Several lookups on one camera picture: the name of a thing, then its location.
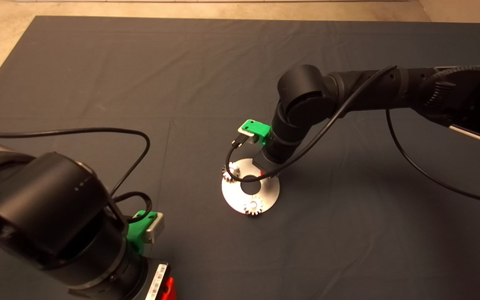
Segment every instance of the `dark tablecloth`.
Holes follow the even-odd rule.
[[[236,129],[269,123],[278,78],[303,63],[480,65],[480,24],[37,17],[0,69],[0,131],[148,133],[152,150],[120,192],[148,192],[165,213],[154,255],[172,264],[180,299],[480,299],[480,202],[412,169],[381,111],[337,122],[282,173],[261,217],[225,203],[220,169]],[[420,165],[480,194],[480,142],[411,110],[394,124]],[[107,134],[0,143],[84,161],[108,188],[143,147]],[[73,298],[0,250],[3,299]]]

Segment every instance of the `metal disc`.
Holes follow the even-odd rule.
[[[255,167],[252,162],[252,159],[242,159],[235,162],[240,169],[240,178],[248,175],[261,175],[260,169]],[[262,202],[261,213],[272,208],[279,196],[279,189],[279,179],[277,177],[265,178],[260,181],[260,191],[255,195],[258,196]],[[225,201],[227,201],[232,209],[239,213],[245,213],[244,206],[251,201],[252,195],[246,194],[242,190],[240,182],[227,182],[225,179],[221,179],[221,192]]]

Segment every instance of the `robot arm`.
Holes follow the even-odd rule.
[[[285,163],[310,128],[331,118],[344,101],[377,71],[333,72],[322,76],[297,66],[279,80],[269,135],[253,163],[263,171]],[[412,108],[423,117],[480,139],[480,67],[393,68],[361,93],[353,110]]]
[[[170,265],[150,258],[147,245],[162,230],[162,214],[141,211],[128,224],[115,202],[85,164],[0,146],[2,249],[76,296],[175,300]]]

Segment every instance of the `metal gear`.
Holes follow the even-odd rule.
[[[263,203],[259,196],[252,195],[251,199],[247,200],[244,204],[244,211],[246,215],[256,216],[263,212]]]
[[[229,162],[229,171],[235,176],[240,176],[240,168],[234,162]],[[231,175],[229,175],[229,173],[227,172],[227,169],[225,169],[225,166],[221,168],[221,176],[225,179],[226,182],[235,182],[235,180],[232,179]]]

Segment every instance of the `concrete floor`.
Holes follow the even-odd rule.
[[[357,20],[357,21],[457,21],[457,12],[437,0],[406,2],[223,2],[223,3],[157,3],[157,2],[14,2],[0,0],[0,66],[35,15],[95,15],[109,17],[149,18],[217,18],[268,20]],[[453,0],[452,6],[476,0]],[[462,21],[476,20],[472,12],[460,12]]]

